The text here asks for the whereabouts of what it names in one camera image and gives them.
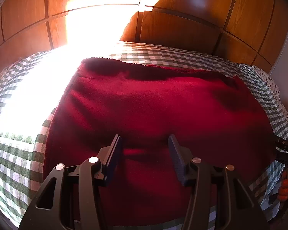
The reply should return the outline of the person right hand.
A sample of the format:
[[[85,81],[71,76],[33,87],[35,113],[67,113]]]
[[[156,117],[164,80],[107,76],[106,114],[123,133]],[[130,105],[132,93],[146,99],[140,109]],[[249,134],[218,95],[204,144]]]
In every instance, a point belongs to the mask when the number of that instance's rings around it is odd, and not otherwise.
[[[288,200],[288,168],[282,173],[281,186],[278,189],[277,199],[280,202]]]

